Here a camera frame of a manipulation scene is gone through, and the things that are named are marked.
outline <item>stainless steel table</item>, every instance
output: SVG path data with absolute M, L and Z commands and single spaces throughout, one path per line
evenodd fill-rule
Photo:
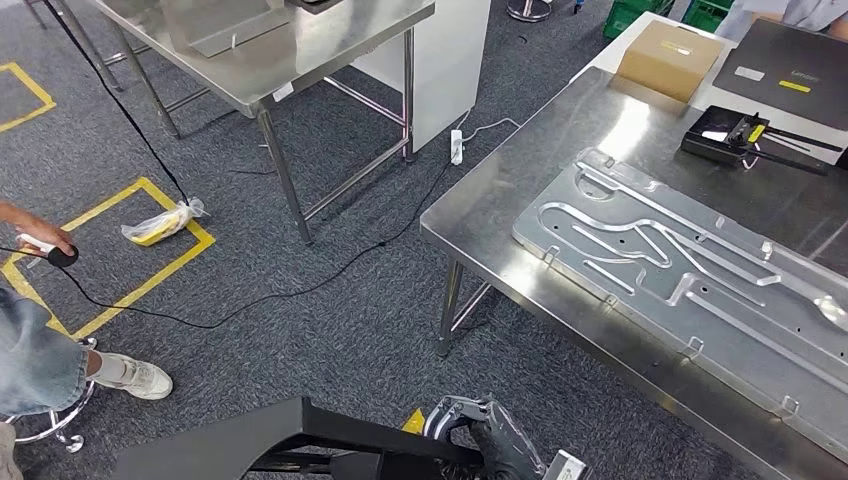
M 434 0 L 343 0 L 318 14 L 286 3 L 284 8 L 288 10 L 290 18 L 288 24 L 211 58 L 193 50 L 175 48 L 165 25 L 160 0 L 92 1 L 117 25 L 124 54 L 149 91 L 169 133 L 178 134 L 170 112 L 208 92 L 214 93 L 246 117 L 257 119 L 280 174 L 289 209 L 301 237 L 307 243 L 311 242 L 307 220 L 395 153 L 402 152 L 404 158 L 412 156 L 412 28 L 435 13 Z M 159 52 L 205 88 L 184 99 L 164 104 L 121 29 Z M 399 34 L 404 35 L 405 78 L 403 112 L 400 115 L 336 80 L 325 78 Z M 289 164 L 271 125 L 269 109 L 282 98 L 321 80 L 327 80 L 342 92 L 397 123 L 401 139 L 317 204 L 302 212 Z
M 727 170 L 678 151 L 699 111 L 663 102 L 592 68 L 421 216 L 425 237 L 449 257 L 440 353 L 491 287 L 562 327 L 668 411 L 756 472 L 775 479 L 845 479 L 848 465 L 665 345 L 512 238 L 525 208 L 579 152 L 596 147 L 842 275 L 848 174 L 816 177 L 760 161 Z M 457 314 L 463 272 L 483 279 Z M 843 415 L 834 405 L 833 415 Z

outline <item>hand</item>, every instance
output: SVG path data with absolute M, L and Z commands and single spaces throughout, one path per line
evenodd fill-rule
M 71 236 L 68 232 L 59 227 L 50 225 L 29 212 L 24 212 L 23 215 L 21 215 L 21 217 L 15 222 L 15 228 L 19 232 L 32 235 L 42 242 L 56 245 L 56 247 L 63 251 L 65 255 L 74 255 L 74 250 L 71 248 Z M 34 245 L 30 245 L 26 242 L 20 243 L 23 248 L 28 248 L 39 254 L 41 253 L 38 247 Z

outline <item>black laptop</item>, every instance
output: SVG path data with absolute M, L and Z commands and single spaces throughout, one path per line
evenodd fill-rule
M 848 42 L 825 34 L 758 19 L 713 85 L 848 130 Z

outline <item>person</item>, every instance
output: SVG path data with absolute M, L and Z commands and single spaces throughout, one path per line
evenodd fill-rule
M 67 232 L 8 202 L 0 201 L 0 222 L 74 254 Z M 27 244 L 20 247 L 38 251 Z M 49 320 L 46 308 L 0 285 L 0 414 L 64 410 L 82 396 L 87 380 L 145 400 L 171 393 L 173 382 L 161 368 L 84 347 L 48 327 Z M 9 435 L 4 426 L 0 430 L 0 480 L 15 478 L 11 473 L 4 477 L 7 471 L 16 471 L 10 460 L 4 460 L 10 455 L 2 453 Z
M 848 40 L 848 0 L 736 0 L 715 33 L 740 42 L 760 17 Z

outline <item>metal plate with grooves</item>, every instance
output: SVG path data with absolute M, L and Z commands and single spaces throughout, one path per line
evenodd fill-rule
M 848 461 L 848 280 L 606 154 L 582 152 L 513 236 Z

